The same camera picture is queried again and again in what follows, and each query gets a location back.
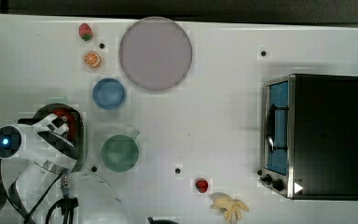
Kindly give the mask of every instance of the orange fruit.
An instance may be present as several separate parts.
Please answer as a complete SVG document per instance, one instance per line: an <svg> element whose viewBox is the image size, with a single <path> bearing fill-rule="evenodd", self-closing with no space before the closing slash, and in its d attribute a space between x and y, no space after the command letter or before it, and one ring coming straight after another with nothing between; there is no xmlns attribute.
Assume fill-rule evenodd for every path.
<svg viewBox="0 0 358 224"><path fill-rule="evenodd" d="M101 65L101 57L96 52L90 51L84 57L84 63L88 67L93 67L93 68L99 67Z"/></svg>

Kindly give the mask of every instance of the black toaster oven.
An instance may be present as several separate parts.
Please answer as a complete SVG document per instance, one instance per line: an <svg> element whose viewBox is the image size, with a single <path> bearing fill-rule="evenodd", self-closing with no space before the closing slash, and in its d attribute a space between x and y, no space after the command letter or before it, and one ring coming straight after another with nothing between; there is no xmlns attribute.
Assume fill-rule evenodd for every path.
<svg viewBox="0 0 358 224"><path fill-rule="evenodd" d="M266 83L262 184L294 200L358 201L358 77Z"/></svg>

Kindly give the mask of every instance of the round plate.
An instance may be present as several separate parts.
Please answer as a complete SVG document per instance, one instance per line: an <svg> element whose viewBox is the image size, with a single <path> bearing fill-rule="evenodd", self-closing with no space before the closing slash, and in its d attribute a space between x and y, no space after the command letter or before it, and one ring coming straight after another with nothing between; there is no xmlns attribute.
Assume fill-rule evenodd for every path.
<svg viewBox="0 0 358 224"><path fill-rule="evenodd" d="M120 62L129 79L145 89L163 91L187 74L192 49L186 32L174 21L148 17L124 34Z"/></svg>

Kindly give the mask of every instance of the small bowl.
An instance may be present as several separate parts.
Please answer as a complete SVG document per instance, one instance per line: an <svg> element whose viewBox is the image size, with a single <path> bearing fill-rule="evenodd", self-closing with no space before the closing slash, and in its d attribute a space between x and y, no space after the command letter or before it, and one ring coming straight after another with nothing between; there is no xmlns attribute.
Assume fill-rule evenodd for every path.
<svg viewBox="0 0 358 224"><path fill-rule="evenodd" d="M117 110L126 101L126 90L114 78L100 80L92 91L95 104L105 110Z"/></svg>
<svg viewBox="0 0 358 224"><path fill-rule="evenodd" d="M115 172L130 170L138 161L139 149L136 142L127 135L110 137L103 144L102 158L107 168Z"/></svg>

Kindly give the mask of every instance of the green container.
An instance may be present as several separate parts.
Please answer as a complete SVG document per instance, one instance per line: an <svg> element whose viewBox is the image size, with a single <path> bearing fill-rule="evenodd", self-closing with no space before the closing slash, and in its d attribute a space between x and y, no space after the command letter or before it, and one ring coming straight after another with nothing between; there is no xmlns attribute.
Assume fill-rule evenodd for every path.
<svg viewBox="0 0 358 224"><path fill-rule="evenodd" d="M127 135L115 135L103 144L103 163L112 171L124 172L130 170L138 161L138 157L138 146Z"/></svg>

